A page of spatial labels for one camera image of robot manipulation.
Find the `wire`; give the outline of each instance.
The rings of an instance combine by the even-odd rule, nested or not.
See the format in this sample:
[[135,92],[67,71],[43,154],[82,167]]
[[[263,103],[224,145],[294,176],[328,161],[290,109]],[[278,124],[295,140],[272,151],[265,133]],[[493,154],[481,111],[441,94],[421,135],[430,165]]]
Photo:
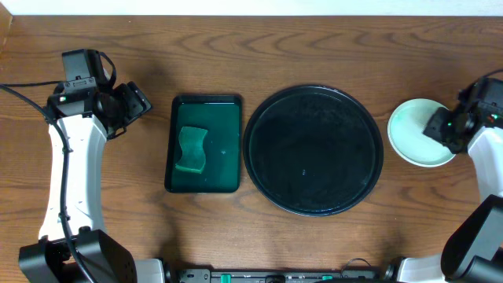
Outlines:
[[364,263],[367,263],[367,265],[369,265],[369,267],[372,267],[368,261],[366,261],[366,260],[364,260],[364,259],[362,259],[362,258],[354,258],[354,259],[350,259],[350,261],[348,261],[348,262],[346,263],[346,265],[345,265],[343,268],[341,268],[341,269],[340,269],[340,277],[341,277],[341,278],[343,277],[343,272],[344,272],[344,270],[345,270],[345,269],[346,269],[346,268],[347,268],[350,264],[352,264],[352,263],[353,263],[353,262],[355,262],[355,261],[362,261],[362,262],[364,262]]
[[490,72],[490,73],[487,73],[487,74],[483,75],[483,77],[492,76],[492,75],[498,74],[498,73],[500,73],[500,72],[503,72],[503,68],[498,69],[498,70],[494,70],[494,71],[492,71],[492,72]]
[[3,83],[3,86],[8,87],[29,87],[29,86],[47,86],[51,84],[62,83],[61,81],[49,81],[49,82],[41,82],[41,83]]
[[[27,86],[27,85],[43,86],[45,84],[51,84],[51,83],[49,83],[49,82],[42,83],[42,84],[40,84],[40,83],[29,83],[28,84],[27,83],[27,84],[23,84],[23,85],[24,86]],[[89,272],[86,265],[82,261],[82,258],[80,256],[79,252],[77,252],[77,250],[72,242],[72,236],[70,235],[70,231],[68,228],[68,216],[66,214],[66,183],[67,183],[67,178],[68,178],[68,154],[70,153],[70,149],[68,147],[68,141],[67,141],[66,137],[64,136],[64,133],[61,130],[61,128],[57,125],[57,122],[49,114],[47,114],[47,112],[42,107],[40,107],[39,105],[34,103],[29,98],[25,97],[23,94],[20,94],[17,91],[8,88],[7,86],[8,86],[7,84],[0,84],[0,89],[8,92],[9,94],[14,95],[15,97],[28,103],[33,108],[35,108],[37,111],[39,111],[44,116],[44,118],[46,118],[47,122],[51,126],[53,126],[54,129],[56,129],[56,132],[59,134],[59,136],[61,138],[61,142],[63,143],[63,173],[61,174],[61,194],[60,194],[60,214],[59,214],[60,220],[61,220],[61,226],[63,228],[63,233],[64,233],[64,238],[66,240],[66,244],[68,246],[68,249],[70,250],[70,253],[73,256],[73,259],[77,263],[77,266],[82,271],[84,276],[86,276],[87,280],[89,280],[91,283],[97,283],[96,279]]]

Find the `rectangular tray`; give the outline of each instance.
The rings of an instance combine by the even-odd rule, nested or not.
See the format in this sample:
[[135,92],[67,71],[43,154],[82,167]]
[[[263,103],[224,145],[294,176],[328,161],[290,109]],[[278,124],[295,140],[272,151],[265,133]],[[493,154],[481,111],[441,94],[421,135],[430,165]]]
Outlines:
[[[184,126],[208,130],[201,174],[175,168],[182,156]],[[171,193],[232,193],[240,183],[241,98],[238,95],[179,95],[171,106],[164,187]]]

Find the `black plate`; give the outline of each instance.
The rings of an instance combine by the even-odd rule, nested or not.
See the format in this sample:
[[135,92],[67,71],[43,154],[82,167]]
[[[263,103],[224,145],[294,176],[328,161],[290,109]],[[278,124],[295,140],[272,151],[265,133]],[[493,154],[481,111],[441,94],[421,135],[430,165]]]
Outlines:
[[327,86],[294,86],[265,100],[246,126],[243,150],[264,196],[309,216],[337,214],[362,201],[384,159],[371,115]]

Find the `sponge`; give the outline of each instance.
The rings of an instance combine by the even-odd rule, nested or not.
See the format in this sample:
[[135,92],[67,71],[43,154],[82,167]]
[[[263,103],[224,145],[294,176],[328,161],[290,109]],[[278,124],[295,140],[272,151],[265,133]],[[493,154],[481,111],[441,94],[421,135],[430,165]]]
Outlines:
[[182,148],[182,158],[175,164],[175,168],[190,173],[201,174],[206,165],[203,141],[207,130],[197,127],[182,127],[178,141]]

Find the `table surface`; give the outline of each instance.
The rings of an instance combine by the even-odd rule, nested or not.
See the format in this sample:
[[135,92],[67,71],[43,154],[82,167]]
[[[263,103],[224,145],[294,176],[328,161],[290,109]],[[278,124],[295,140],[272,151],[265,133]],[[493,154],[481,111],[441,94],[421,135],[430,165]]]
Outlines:
[[[61,52],[105,51],[118,82],[135,81],[154,109],[105,147],[101,201],[108,234],[135,259],[176,267],[339,269],[442,251],[479,202],[466,155],[437,168],[408,164],[387,139],[393,110],[412,98],[452,108],[457,91],[503,61],[501,18],[14,17],[0,82],[64,79]],[[271,94],[319,83],[358,99],[384,142],[374,190],[341,215],[308,218],[270,203],[244,165],[231,194],[171,194],[163,186],[171,101],[238,93],[244,122]],[[45,104],[52,87],[20,90]],[[0,95],[0,278],[26,281],[19,247],[46,212],[51,146],[28,105]]]

